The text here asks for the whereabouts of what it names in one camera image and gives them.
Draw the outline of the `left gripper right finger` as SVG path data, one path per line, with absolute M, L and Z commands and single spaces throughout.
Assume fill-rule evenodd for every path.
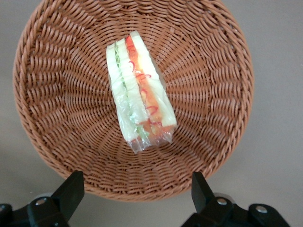
M 232 202 L 215 196 L 201 172 L 192 174 L 192 200 L 196 213 L 192 214 L 183 227 L 228 227 L 233 211 Z

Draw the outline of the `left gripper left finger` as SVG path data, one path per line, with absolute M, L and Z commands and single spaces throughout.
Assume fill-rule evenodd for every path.
M 82 171 L 73 172 L 50 197 L 39 197 L 27 206 L 32 227 L 68 227 L 85 194 Z

